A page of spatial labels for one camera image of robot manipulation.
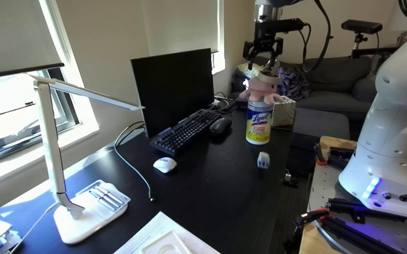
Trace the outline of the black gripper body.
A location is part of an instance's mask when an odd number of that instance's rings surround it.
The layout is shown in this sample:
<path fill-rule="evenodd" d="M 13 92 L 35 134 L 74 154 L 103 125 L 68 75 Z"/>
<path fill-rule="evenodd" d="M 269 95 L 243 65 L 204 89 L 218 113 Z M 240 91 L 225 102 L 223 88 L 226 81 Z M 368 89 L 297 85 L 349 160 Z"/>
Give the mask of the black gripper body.
<path fill-rule="evenodd" d="M 283 40 L 254 40 L 246 41 L 243 47 L 243 58 L 247 61 L 254 60 L 259 54 L 269 53 L 270 60 L 274 61 L 283 54 Z"/>

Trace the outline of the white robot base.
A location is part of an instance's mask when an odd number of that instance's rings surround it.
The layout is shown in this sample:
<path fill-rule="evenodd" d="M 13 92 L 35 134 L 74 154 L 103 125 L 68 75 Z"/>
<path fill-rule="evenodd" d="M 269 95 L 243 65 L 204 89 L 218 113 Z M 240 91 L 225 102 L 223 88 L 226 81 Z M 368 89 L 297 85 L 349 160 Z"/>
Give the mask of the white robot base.
<path fill-rule="evenodd" d="M 368 209 L 407 218 L 407 43 L 377 71 L 377 95 L 338 180 Z"/>

